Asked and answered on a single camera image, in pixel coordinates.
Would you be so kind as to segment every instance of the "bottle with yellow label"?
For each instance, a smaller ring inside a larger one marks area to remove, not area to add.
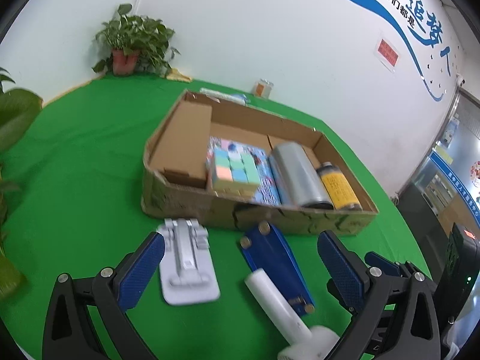
[[[317,174],[336,210],[361,210],[362,206],[342,171],[331,162],[324,162]]]

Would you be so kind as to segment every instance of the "colorful booklet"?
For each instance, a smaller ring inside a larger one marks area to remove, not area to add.
[[[278,196],[277,186],[275,185],[265,150],[235,142],[233,140],[210,137],[207,151],[207,166],[209,166],[210,159],[213,156],[213,149],[217,147],[228,150],[229,152],[237,152],[239,154],[249,152],[253,156],[253,159],[255,159],[258,175],[262,182],[251,201],[271,206],[280,205],[280,197]]]

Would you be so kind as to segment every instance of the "blue gripper pad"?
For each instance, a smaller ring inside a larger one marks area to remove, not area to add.
[[[269,225],[267,235],[262,235],[258,226],[245,233],[251,246],[241,249],[243,257],[252,272],[263,268],[295,312],[299,316],[305,315],[305,305],[314,306],[314,300],[287,241],[279,229],[271,223]]]
[[[374,251],[369,251],[365,255],[365,262],[369,264],[369,266],[376,266],[380,268],[383,273],[390,275],[390,276],[398,276],[400,277],[400,267],[394,264],[391,261],[388,261],[385,257],[381,256],[380,254],[375,253]]]
[[[347,307],[353,307],[356,312],[360,312],[363,309],[364,283],[329,233],[324,231],[318,236],[318,255],[332,276],[343,302]],[[343,249],[344,252],[350,253],[345,247]]]
[[[113,280],[120,309],[133,309],[165,254],[163,235],[152,232],[140,247],[121,263]]]

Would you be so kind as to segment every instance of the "green table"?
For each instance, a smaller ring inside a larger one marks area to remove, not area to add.
[[[0,316],[36,359],[41,358],[45,315],[57,276],[69,272],[82,278],[115,266],[160,224],[140,208],[143,147],[182,90],[201,87],[238,92],[201,81],[107,76],[48,105],[3,156],[4,178],[23,185],[22,193],[8,196],[5,251],[28,283],[0,304]],[[348,249],[361,257],[376,251],[387,259],[411,260],[427,272],[397,209],[325,123],[270,100],[251,102],[325,133],[369,192],[380,214],[359,235],[342,239]],[[129,318],[159,359],[276,359],[287,343],[243,282],[249,269],[237,249],[241,233],[209,229],[209,234],[220,299],[169,306],[156,274],[138,306],[128,311]],[[315,313],[303,320],[341,335],[350,315],[326,290],[329,276],[318,257],[316,237],[286,238],[316,302]],[[107,353],[118,359],[95,308],[92,316]]]

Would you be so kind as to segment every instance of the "rubik's cube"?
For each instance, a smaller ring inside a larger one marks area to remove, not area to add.
[[[209,186],[213,191],[251,198],[260,186],[255,160],[250,153],[215,148],[210,162]]]

